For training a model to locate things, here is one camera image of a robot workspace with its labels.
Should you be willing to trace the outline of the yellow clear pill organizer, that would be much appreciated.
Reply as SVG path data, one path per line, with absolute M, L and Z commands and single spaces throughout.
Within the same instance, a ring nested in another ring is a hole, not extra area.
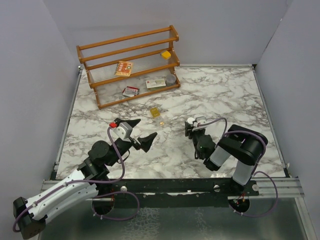
M 157 107 L 153 107 L 149 111 L 156 125 L 163 127 L 168 122 L 168 117 L 166 115 L 161 115 L 161 112 Z

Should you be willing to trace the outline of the white pill bottle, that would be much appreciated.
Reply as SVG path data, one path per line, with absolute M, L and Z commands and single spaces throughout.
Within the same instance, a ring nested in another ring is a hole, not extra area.
M 193 117 L 189 117 L 188 119 L 187 119 L 187 123 L 189 124 L 189 125 L 193 125 L 194 124 L 194 121 L 195 121 L 195 119 L 193 118 Z

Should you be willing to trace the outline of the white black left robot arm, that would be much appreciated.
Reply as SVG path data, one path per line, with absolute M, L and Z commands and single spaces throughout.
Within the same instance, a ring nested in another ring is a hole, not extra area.
M 139 122 L 140 119 L 116 118 L 107 128 L 109 142 L 95 142 L 87 158 L 67 177 L 33 197 L 15 199 L 13 232 L 21 233 L 22 238 L 28 240 L 59 214 L 82 201 L 121 194 L 122 191 L 114 191 L 113 186 L 126 173 L 123 155 L 129 153 L 130 148 L 148 152 L 158 135 L 153 132 L 146 137 L 132 138 L 133 128 Z M 111 133 L 118 138 L 113 140 Z

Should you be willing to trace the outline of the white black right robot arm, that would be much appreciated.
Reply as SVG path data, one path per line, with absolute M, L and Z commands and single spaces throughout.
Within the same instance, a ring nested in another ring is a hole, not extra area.
M 260 159 L 266 152 L 268 139 L 261 133 L 233 124 L 224 129 L 220 140 L 214 143 L 212 137 L 206 134 L 206 127 L 220 120 L 221 117 L 208 122 L 205 117 L 189 117 L 184 122 L 184 134 L 192 140 L 194 158 L 203 160 L 210 171 L 218 171 L 229 157 L 237 160 L 235 171 L 231 177 L 229 189 L 240 196 L 248 189 Z

